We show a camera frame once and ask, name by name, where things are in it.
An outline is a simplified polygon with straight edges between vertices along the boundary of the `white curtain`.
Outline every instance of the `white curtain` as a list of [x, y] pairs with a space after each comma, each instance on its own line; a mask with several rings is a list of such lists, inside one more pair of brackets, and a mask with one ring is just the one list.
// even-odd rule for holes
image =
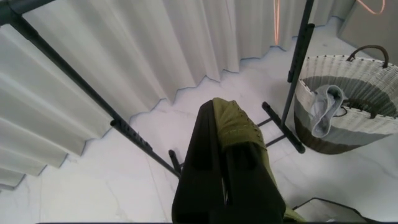
[[[353, 0], [315, 1], [310, 22], [345, 18]], [[273, 45], [291, 47], [305, 0], [54, 1], [24, 15], [128, 120], [180, 88]], [[0, 29], [0, 187], [59, 167], [111, 118], [11, 26]]]

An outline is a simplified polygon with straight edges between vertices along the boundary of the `white tile floor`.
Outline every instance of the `white tile floor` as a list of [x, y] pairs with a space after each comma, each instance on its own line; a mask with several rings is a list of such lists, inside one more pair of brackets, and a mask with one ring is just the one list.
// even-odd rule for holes
[[[336, 37], [341, 22], [316, 28], [308, 55], [350, 54], [354, 48]], [[223, 72], [221, 83], [205, 78], [197, 88], [177, 93], [149, 113], [134, 116], [139, 131], [156, 153], [169, 161], [174, 149], [183, 161], [199, 107], [221, 97], [236, 100], [249, 117], [267, 119], [261, 103], [281, 114], [293, 49], [272, 48], [262, 59], [241, 62], [240, 73]], [[293, 128], [292, 117], [288, 125]], [[270, 123], [261, 130], [266, 141], [280, 131]], [[312, 197], [333, 200], [380, 221], [398, 220], [397, 136], [338, 156], [310, 149], [299, 154], [284, 139], [269, 148], [279, 190], [291, 207]], [[60, 169], [46, 168], [27, 177], [13, 192], [0, 194], [1, 223], [36, 222], [171, 222], [178, 180], [135, 145], [110, 130], [89, 141], [81, 158], [69, 157]]]

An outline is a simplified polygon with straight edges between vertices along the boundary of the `wicker basket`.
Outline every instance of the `wicker basket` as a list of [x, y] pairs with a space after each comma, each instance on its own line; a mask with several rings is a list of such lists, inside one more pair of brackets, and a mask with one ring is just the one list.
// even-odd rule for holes
[[[383, 52], [385, 62], [355, 58], [365, 48]], [[386, 50], [367, 45], [349, 57], [324, 55], [308, 57], [303, 64], [295, 91], [294, 121], [298, 138], [308, 147], [324, 154], [340, 154], [398, 133], [398, 67], [388, 63]], [[324, 138], [311, 134], [308, 112], [322, 85], [337, 85], [349, 98], [342, 108], [346, 113], [331, 119]]]

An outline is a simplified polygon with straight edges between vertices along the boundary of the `olive green garment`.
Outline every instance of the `olive green garment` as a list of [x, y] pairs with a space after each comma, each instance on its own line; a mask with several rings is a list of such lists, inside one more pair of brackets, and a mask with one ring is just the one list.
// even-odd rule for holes
[[[236, 101], [226, 101], [221, 98], [213, 99], [214, 114], [217, 125], [217, 135], [221, 148], [225, 149], [241, 142], [254, 142], [262, 149], [262, 161], [272, 181], [276, 184], [269, 165], [268, 152], [262, 133], [257, 125], [238, 106]], [[298, 222], [305, 220], [291, 208], [286, 207], [285, 218], [292, 218]]]

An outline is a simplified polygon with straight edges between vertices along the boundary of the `gray garment in basket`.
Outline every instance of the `gray garment in basket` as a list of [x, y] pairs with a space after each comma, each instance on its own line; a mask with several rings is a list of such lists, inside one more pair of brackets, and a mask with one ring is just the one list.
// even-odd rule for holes
[[332, 117], [344, 115], [345, 110], [341, 105], [345, 99], [343, 90], [336, 85], [323, 85], [315, 90], [315, 99], [309, 112], [311, 134], [314, 137], [325, 137], [330, 131]]

